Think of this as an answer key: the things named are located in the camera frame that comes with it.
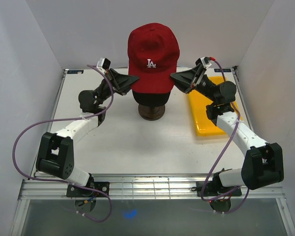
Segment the black NY baseball cap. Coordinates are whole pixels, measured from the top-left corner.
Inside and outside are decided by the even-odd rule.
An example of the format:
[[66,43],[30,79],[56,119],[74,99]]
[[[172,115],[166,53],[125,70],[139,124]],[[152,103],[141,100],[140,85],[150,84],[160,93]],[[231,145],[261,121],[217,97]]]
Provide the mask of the black NY baseball cap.
[[132,91],[135,101],[142,106],[160,107],[165,105],[170,97],[171,92],[168,93],[138,93]]

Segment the red baseball cap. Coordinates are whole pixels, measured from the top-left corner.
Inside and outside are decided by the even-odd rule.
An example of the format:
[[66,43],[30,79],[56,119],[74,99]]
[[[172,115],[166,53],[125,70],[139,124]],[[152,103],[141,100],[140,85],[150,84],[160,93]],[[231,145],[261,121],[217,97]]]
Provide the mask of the red baseball cap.
[[131,89],[136,93],[166,94],[174,82],[180,49],[172,30],[160,23],[149,23],[133,30],[128,38],[128,74],[138,76]]

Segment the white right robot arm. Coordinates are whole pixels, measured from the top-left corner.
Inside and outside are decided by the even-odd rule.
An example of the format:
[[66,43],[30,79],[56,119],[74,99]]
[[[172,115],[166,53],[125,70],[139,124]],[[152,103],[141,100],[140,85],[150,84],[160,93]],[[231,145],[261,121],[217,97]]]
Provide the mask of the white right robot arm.
[[239,111],[233,106],[236,100],[236,85],[226,79],[219,84],[206,75],[210,58],[199,60],[192,69],[170,75],[175,86],[188,94],[196,91],[212,101],[206,106],[207,118],[223,130],[244,155],[242,168],[209,172],[212,180],[205,180],[201,191],[208,189],[217,195],[230,194],[232,188],[245,186],[259,189],[282,182],[284,179],[283,151],[278,143],[269,143],[255,134],[240,121]]

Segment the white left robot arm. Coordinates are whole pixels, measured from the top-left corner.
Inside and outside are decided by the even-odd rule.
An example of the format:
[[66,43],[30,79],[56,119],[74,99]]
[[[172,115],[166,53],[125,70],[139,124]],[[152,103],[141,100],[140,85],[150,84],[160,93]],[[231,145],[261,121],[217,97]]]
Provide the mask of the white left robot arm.
[[138,76],[119,74],[114,69],[100,69],[105,75],[94,90],[83,90],[78,95],[82,114],[78,120],[55,132],[46,132],[40,142],[36,169],[77,186],[83,196],[94,192],[91,174],[75,165],[74,146],[105,119],[104,101],[115,93],[126,95]]

